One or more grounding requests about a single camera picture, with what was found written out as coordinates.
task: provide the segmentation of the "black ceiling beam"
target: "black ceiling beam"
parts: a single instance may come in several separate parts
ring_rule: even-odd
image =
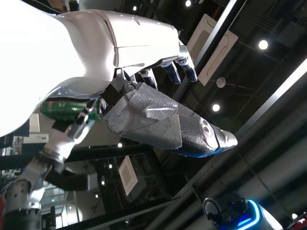
[[[230,0],[230,2],[227,4],[221,17],[217,21],[214,29],[212,30],[207,41],[205,42],[200,53],[194,61],[197,75],[200,74],[201,70],[205,67],[205,65],[211,58],[215,49],[219,45],[220,41],[222,40],[223,36],[227,32],[233,21],[236,19],[245,2],[246,0]],[[176,90],[173,99],[175,101],[181,102],[191,85],[192,82],[190,82],[187,77],[185,77],[178,89]]]
[[[132,206],[117,213],[105,214],[92,219],[84,220],[82,222],[68,225],[60,230],[99,230],[103,227],[125,221],[129,218],[151,212],[153,210],[168,206],[177,200],[157,199],[147,202],[145,204]]]
[[[0,170],[24,168],[32,158],[43,150],[44,143],[23,144],[22,153],[0,157]],[[74,148],[65,162],[90,161],[110,157],[121,157],[127,155],[144,154],[150,150],[147,145],[130,145],[119,148],[116,146],[91,146]]]
[[[151,10],[154,15],[156,15],[159,20],[161,20],[162,22],[164,23],[167,23],[167,24],[171,24],[172,25],[172,22],[170,20],[168,20],[166,17],[164,17],[160,12],[158,12],[147,0],[143,0],[143,4],[149,9]]]

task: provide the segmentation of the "ceiling light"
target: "ceiling light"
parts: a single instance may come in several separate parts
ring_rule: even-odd
[[[223,88],[226,85],[226,79],[223,77],[219,78],[218,80],[216,80],[216,85],[220,89]]]
[[[191,1],[190,1],[190,0],[187,0],[187,1],[186,1],[186,7],[189,7],[189,6],[191,6]]]
[[[258,46],[260,49],[266,49],[268,48],[268,42],[266,40],[262,40],[259,42]]]
[[[212,110],[215,111],[215,112],[217,112],[217,111],[220,110],[220,106],[219,106],[218,104],[214,104],[214,105],[212,106]]]

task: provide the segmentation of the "ceiling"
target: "ceiling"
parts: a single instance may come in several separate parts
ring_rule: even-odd
[[[192,1],[190,7],[186,7],[185,0],[154,0],[152,3],[134,1],[126,2],[123,12],[170,23],[181,31],[179,38],[187,44],[202,16],[207,14],[217,21],[227,3],[227,0],[195,0]],[[134,5],[138,6],[137,12],[132,10]],[[305,7],[306,1],[248,0],[229,28],[238,36],[237,42],[210,81],[206,85],[202,85],[201,82],[192,84],[180,102],[221,129],[236,133],[306,59]],[[261,40],[268,42],[266,50],[259,49],[258,44]],[[154,72],[159,90],[172,97],[178,86],[173,85],[166,74],[158,68],[154,69]],[[218,88],[216,85],[216,80],[220,77],[226,79],[226,85],[223,88]],[[265,147],[265,140],[269,140],[269,136],[266,135],[270,135],[272,130],[278,130],[284,120],[290,122],[294,119],[292,112],[304,106],[306,93],[303,89],[292,93],[294,96],[282,108],[279,108],[273,117],[266,120],[245,144],[239,146],[237,154],[232,155],[219,169],[216,169],[215,173],[205,180],[205,183],[199,184],[198,189],[201,193],[210,196],[212,189],[218,188],[215,186],[208,190],[212,184],[218,180],[225,180],[227,173],[234,170],[235,166],[238,167],[238,162],[241,162],[242,157],[248,158],[251,153],[257,155],[263,152],[261,148]],[[213,104],[219,104],[221,109],[214,112]],[[292,149],[304,138],[305,128],[306,121],[302,120],[294,131],[286,130],[285,141],[266,150],[260,160],[249,165],[248,169],[236,177],[231,185],[225,185],[221,191],[215,193],[215,196],[222,196],[237,190],[270,164],[277,162],[287,150]],[[210,160],[210,158],[184,158],[166,151],[160,152],[158,156],[165,170],[184,169],[188,179],[192,178]],[[305,182],[301,183],[301,180],[305,175],[306,172],[303,171],[282,186],[274,188],[271,195],[259,198],[259,202],[271,210],[272,214],[284,225],[290,221],[287,217],[289,212],[299,212],[307,207],[307,204],[299,205],[299,207],[291,206],[289,205],[291,199],[287,197],[291,189],[303,190]],[[186,183],[179,180],[177,182],[182,184],[174,189],[174,193]],[[205,226],[200,220],[203,218],[202,211],[192,208],[193,201],[197,202],[194,195],[171,212],[167,218],[164,218],[157,229],[204,229],[199,228],[201,225],[197,225],[201,223]],[[280,203],[285,204],[286,211],[280,208]],[[159,213],[161,210],[148,214],[146,220],[148,221],[150,216],[152,221],[156,221],[156,218],[160,218]]]

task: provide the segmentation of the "metal frame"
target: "metal frame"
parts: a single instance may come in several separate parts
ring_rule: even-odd
[[[117,213],[105,214],[103,216],[98,216],[92,219],[84,220],[82,222],[72,224],[63,228],[61,230],[98,230],[103,227],[115,224],[126,219],[151,212],[153,210],[168,206],[177,202],[177,200],[168,201],[166,199],[158,199],[146,204],[134,206],[127,208],[126,210],[121,210]]]
[[[154,172],[154,175],[158,181],[158,183],[162,186],[162,195],[165,198],[171,199],[172,197],[172,192],[170,187],[168,186],[169,184],[167,183],[167,178],[164,174],[164,171],[162,169],[162,166],[159,162],[159,159],[157,158],[157,155],[155,154],[153,149],[149,149],[145,156],[147,157],[147,160]]]
[[[0,170],[24,168],[32,158],[39,153],[45,144],[23,144],[22,153],[19,155],[2,156]],[[130,145],[119,148],[118,146],[91,146],[75,148],[65,162],[90,161],[109,157],[142,154],[151,147],[146,145]]]

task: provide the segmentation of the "blue light ring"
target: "blue light ring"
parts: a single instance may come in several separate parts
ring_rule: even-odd
[[[256,224],[259,222],[259,220],[260,220],[260,210],[259,210],[258,205],[257,205],[254,201],[252,201],[252,200],[248,200],[248,202],[250,202],[250,203],[252,204],[252,206],[254,207],[256,218],[255,218],[255,220],[253,220],[253,221],[250,222],[249,224],[247,224],[247,225],[245,225],[245,226],[243,226],[243,227],[241,227],[241,228],[238,228],[237,230],[245,230],[245,229],[248,229],[248,228],[250,228],[250,227],[256,225]]]

